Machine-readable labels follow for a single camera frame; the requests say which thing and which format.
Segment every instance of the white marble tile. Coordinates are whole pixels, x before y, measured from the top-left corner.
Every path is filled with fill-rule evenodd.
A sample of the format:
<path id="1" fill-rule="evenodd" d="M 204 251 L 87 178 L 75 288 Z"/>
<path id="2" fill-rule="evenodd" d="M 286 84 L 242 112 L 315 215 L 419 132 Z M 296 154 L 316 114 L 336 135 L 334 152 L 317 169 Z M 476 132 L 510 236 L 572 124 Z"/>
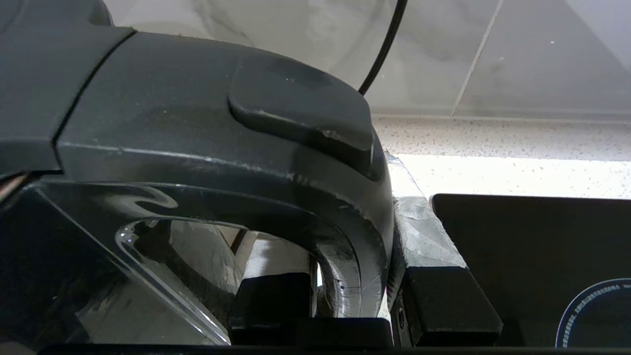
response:
<path id="1" fill-rule="evenodd" d="M 631 2 L 504 0 L 458 116 L 631 120 Z"/>
<path id="2" fill-rule="evenodd" d="M 412 0 L 366 98 L 374 113 L 450 115 L 497 0 Z"/>
<path id="3" fill-rule="evenodd" d="M 277 52 L 358 88 L 396 0 L 106 0 L 116 25 Z M 450 114 L 498 0 L 411 0 L 367 94 L 374 112 Z"/>

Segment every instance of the black induction cooktop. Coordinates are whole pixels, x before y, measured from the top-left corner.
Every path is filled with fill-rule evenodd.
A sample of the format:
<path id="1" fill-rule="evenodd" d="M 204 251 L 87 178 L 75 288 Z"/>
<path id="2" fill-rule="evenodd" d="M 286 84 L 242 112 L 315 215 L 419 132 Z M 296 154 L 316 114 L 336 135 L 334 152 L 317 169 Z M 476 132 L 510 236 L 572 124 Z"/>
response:
<path id="1" fill-rule="evenodd" d="M 631 347 L 631 201 L 436 195 L 499 346 Z"/>

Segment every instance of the white countertop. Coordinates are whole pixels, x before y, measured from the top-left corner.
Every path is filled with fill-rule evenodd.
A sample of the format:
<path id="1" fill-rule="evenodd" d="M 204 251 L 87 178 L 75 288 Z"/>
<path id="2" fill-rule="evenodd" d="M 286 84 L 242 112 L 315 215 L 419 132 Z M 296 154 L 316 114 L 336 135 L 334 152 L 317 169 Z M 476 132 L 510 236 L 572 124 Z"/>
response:
<path id="1" fill-rule="evenodd" d="M 427 197 L 631 199 L 629 124 L 410 116 L 373 124 Z"/>

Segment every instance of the gray plastic part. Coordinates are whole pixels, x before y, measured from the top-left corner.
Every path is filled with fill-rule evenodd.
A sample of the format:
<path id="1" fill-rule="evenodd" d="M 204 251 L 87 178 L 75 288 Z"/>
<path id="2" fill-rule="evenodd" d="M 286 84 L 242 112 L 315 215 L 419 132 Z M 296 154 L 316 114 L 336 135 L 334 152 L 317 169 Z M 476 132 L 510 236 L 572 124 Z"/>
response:
<path id="1" fill-rule="evenodd" d="M 60 169 L 54 140 L 99 63 L 130 28 L 101 0 L 0 4 L 0 178 Z"/>
<path id="2" fill-rule="evenodd" d="M 331 274 L 327 289 L 337 316 L 375 316 L 392 249 L 391 191 L 379 140 L 374 137 L 371 167 L 378 178 L 368 179 L 303 142 L 244 126 L 233 117 L 228 94 L 240 58 L 257 53 L 272 55 L 202 39 L 132 36 L 92 78 L 59 137 L 64 175 L 75 183 L 164 184 L 182 194 L 248 198 L 238 213 L 228 215 L 225 204 L 216 212 L 224 222 L 286 238 L 334 265 L 323 272 Z M 269 206 L 248 212 L 263 203 Z M 291 212 L 269 215 L 271 204 Z M 291 231 L 256 227 L 307 215 L 331 228 L 306 220 Z"/>
<path id="3" fill-rule="evenodd" d="M 228 101 L 244 126 L 303 143 L 369 175 L 370 109 L 341 84 L 303 63 L 256 52 L 239 61 Z"/>

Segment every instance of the tile grout line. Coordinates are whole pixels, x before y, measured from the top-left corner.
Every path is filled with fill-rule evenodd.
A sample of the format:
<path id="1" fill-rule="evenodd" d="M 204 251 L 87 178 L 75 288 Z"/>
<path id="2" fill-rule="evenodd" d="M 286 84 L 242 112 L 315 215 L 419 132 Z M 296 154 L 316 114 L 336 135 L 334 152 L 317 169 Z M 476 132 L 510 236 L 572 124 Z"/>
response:
<path id="1" fill-rule="evenodd" d="M 467 84 L 469 83 L 469 79 L 471 78 L 471 74 L 473 74 L 473 70 L 475 69 L 476 64 L 478 64 L 478 59 L 480 58 L 480 54 L 482 53 L 482 48 L 484 48 L 484 45 L 487 43 L 488 35 L 489 33 L 491 33 L 491 29 L 493 28 L 493 24 L 495 24 L 495 19 L 497 18 L 497 15 L 500 13 L 500 8 L 502 7 L 503 3 L 504 3 L 504 0 L 499 0 L 497 3 L 495 12 L 493 13 L 493 16 L 491 16 L 491 20 L 488 22 L 487 31 L 484 33 L 484 36 L 482 36 L 482 41 L 480 42 L 478 51 L 476 52 L 475 57 L 473 58 L 473 62 L 471 63 L 471 66 L 469 67 L 467 76 L 464 78 L 463 86 L 460 88 L 460 92 L 458 93 L 458 97 L 456 98 L 456 103 L 454 104 L 454 108 L 451 110 L 451 114 L 449 114 L 449 117 L 452 117 L 456 113 L 456 108 L 458 107 L 458 104 L 460 104 L 460 100 L 463 97 L 464 89 L 467 87 Z"/>

